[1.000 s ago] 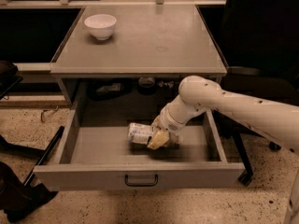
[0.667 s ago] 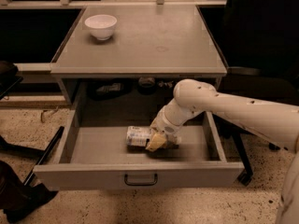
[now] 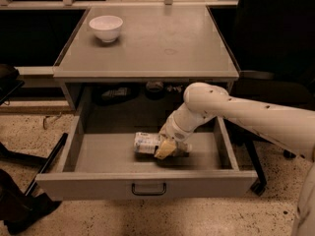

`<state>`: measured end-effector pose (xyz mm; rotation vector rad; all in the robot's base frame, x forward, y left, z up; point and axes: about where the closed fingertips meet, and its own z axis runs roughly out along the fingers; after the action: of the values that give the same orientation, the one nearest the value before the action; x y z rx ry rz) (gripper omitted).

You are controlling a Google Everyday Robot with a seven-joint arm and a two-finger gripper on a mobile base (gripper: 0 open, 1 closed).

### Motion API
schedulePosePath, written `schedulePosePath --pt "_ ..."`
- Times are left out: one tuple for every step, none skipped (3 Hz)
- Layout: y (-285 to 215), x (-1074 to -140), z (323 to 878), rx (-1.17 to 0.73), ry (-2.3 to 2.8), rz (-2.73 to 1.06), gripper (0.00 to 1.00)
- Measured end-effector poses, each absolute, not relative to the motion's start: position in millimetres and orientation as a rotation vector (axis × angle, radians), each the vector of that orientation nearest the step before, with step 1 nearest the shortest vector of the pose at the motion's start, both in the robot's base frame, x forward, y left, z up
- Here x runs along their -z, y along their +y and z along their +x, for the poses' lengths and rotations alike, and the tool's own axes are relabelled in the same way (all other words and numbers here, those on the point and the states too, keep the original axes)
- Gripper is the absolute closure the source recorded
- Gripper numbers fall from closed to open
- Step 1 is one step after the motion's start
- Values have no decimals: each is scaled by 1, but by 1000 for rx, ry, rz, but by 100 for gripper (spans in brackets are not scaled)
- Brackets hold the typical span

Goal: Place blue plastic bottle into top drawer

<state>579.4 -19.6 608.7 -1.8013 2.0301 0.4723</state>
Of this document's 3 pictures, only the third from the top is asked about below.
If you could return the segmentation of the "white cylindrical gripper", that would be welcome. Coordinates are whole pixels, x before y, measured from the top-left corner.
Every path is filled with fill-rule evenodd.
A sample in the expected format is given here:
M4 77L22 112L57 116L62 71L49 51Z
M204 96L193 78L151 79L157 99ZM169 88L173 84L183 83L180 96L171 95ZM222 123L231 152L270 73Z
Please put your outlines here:
M155 158L165 159L176 150L176 142L185 142L193 133L194 126L187 120L175 118L170 115L159 133L167 139L163 139L155 152Z

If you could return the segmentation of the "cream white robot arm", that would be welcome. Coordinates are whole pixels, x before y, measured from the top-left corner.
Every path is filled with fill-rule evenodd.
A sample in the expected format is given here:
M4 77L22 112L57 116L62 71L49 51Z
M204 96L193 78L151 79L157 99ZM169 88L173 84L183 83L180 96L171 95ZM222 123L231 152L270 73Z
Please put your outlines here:
M201 125L215 117L233 124L312 162L303 183L291 236L315 235L315 112L233 97L221 87L189 85L183 103L159 133L156 157L164 159Z

